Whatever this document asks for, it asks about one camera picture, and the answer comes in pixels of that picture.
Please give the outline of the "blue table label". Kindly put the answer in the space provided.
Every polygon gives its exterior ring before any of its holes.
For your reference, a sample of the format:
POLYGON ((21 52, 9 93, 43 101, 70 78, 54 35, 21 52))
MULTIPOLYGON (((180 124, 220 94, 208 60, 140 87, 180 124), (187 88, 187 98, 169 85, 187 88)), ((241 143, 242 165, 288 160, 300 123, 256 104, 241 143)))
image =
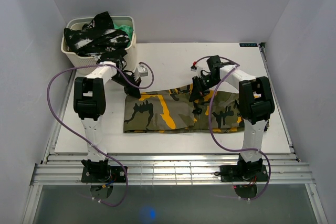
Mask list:
POLYGON ((239 43, 240 47, 258 47, 257 43, 239 43))

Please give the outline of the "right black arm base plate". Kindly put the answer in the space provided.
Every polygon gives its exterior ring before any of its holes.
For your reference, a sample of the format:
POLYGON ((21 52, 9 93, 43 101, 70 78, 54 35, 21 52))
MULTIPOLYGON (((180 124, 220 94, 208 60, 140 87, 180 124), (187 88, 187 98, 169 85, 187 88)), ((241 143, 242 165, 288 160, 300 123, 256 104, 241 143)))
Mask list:
POLYGON ((268 179, 265 165, 252 170, 242 170, 234 165, 223 165, 214 175, 219 176, 221 182, 250 182, 253 179, 257 182, 266 182, 268 179))

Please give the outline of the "aluminium table edge rail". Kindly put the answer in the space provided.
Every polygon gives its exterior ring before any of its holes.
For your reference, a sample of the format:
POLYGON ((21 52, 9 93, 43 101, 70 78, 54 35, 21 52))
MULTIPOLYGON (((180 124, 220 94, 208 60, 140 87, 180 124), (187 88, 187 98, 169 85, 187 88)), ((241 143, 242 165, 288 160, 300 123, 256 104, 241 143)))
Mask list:
POLYGON ((264 63, 264 67, 266 69, 267 76, 270 79, 270 73, 269 73, 269 70, 268 70, 267 59, 266 59, 266 54, 265 54, 265 48, 266 48, 265 45, 266 45, 265 42, 261 42, 261 43, 258 44, 259 50, 260 50, 260 53, 261 53, 261 57, 262 57, 262 60, 263 60, 263 63, 264 63))

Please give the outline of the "black white patterned trousers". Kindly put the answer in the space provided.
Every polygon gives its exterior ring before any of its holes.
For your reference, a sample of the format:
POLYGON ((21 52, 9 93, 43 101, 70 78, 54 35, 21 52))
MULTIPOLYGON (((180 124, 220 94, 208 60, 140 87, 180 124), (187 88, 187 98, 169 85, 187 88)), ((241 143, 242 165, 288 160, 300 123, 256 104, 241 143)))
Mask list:
POLYGON ((108 12, 96 15, 80 30, 64 29, 64 37, 70 51, 81 57, 93 57, 97 63, 122 59, 127 54, 129 36, 114 28, 108 12))

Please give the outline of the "green cloth in basket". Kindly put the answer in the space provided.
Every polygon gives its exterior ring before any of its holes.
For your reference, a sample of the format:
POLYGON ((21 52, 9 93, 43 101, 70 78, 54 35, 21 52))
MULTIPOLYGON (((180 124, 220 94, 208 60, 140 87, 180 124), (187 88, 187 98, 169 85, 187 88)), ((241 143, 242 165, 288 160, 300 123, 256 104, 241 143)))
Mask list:
POLYGON ((119 29, 119 30, 125 32, 129 36, 130 41, 132 40, 132 38, 133 38, 133 32, 134 32, 134 29, 133 29, 132 26, 129 26, 129 25, 117 25, 116 23, 113 23, 113 24, 114 24, 114 28, 115 29, 119 29))

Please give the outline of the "aluminium front rail frame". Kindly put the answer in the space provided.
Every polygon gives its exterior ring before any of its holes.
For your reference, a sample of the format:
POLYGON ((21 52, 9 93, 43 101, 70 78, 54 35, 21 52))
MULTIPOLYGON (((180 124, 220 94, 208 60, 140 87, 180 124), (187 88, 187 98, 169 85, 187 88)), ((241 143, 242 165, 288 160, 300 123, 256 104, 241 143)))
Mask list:
MULTIPOLYGON (((37 164, 31 185, 79 185, 82 155, 50 154, 37 164)), ((272 184, 313 184, 308 163, 299 162, 295 154, 269 154, 272 184)), ((130 185, 219 185, 215 176, 221 165, 234 165, 235 154, 227 155, 118 155, 128 167, 130 185)))

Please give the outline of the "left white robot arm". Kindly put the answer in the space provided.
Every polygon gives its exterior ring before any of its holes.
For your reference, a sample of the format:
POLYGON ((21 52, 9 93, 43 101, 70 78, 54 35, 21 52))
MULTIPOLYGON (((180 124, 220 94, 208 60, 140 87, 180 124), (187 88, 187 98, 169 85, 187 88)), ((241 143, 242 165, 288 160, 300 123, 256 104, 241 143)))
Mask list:
POLYGON ((81 161, 84 166, 83 182, 110 183, 118 179, 118 172, 113 171, 108 158, 103 155, 107 152, 102 143, 102 116, 107 106, 105 85, 112 80, 124 87, 125 94, 139 98, 141 71, 148 74, 146 68, 135 67, 132 71, 124 68, 124 60, 118 63, 105 61, 88 75, 75 79, 73 107, 89 141, 87 158, 81 161))

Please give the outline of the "yellow camouflage trousers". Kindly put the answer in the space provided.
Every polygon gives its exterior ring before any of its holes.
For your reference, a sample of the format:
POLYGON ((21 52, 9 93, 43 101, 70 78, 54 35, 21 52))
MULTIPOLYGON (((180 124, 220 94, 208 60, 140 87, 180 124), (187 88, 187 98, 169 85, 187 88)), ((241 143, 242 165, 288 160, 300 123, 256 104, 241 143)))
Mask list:
POLYGON ((238 94, 211 90, 190 102, 192 84, 125 99, 125 133, 235 133, 244 130, 238 94))

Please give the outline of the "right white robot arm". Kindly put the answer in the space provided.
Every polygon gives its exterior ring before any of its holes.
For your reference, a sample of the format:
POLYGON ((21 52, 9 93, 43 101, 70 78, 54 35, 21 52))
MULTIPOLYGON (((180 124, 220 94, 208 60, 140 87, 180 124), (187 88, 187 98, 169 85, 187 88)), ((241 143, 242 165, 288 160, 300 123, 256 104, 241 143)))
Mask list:
POLYGON ((270 82, 267 77, 255 77, 239 69, 239 64, 225 57, 205 57, 209 73, 203 74, 203 68, 195 61, 191 70, 197 73, 193 77, 190 101, 204 97, 211 88, 216 90, 227 82, 238 90, 238 109, 244 120, 244 139, 241 149, 236 150, 236 165, 222 165, 217 175, 222 182, 266 181, 270 177, 270 165, 264 165, 267 159, 262 152, 264 130, 275 111, 275 103, 270 82))

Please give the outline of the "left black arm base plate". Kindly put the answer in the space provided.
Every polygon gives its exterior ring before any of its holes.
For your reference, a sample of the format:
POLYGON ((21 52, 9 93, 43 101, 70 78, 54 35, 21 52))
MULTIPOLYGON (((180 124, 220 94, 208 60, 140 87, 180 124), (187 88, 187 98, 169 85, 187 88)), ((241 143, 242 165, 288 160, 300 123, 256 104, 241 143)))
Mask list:
POLYGON ((81 180, 82 183, 125 183, 125 171, 120 166, 110 166, 107 168, 87 169, 83 168, 81 180))

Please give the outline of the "white perforated laundry basket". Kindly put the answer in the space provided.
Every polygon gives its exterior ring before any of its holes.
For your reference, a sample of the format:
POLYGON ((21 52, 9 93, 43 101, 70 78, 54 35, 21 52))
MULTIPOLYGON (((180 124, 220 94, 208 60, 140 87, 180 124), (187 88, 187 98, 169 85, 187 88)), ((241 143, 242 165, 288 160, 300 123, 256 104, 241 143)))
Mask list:
MULTIPOLYGON (((132 40, 129 46, 125 49, 127 54, 124 56, 124 59, 127 62, 125 70, 128 70, 128 71, 134 70, 138 63, 137 50, 136 50, 137 36, 135 33, 134 19, 131 16, 122 16, 122 15, 121 16, 111 16, 111 18, 117 26, 127 25, 133 28, 132 40)), ((66 28, 70 28, 73 30, 80 30, 84 24, 90 23, 92 19, 93 17, 82 17, 82 18, 72 19, 67 24, 66 28)), ((95 61, 93 57, 81 57, 75 54, 74 52, 70 51, 69 47, 66 44, 64 36, 62 37, 60 49, 68 57, 68 59, 71 61, 74 67, 89 66, 89 65, 97 64, 97 62, 95 61)))

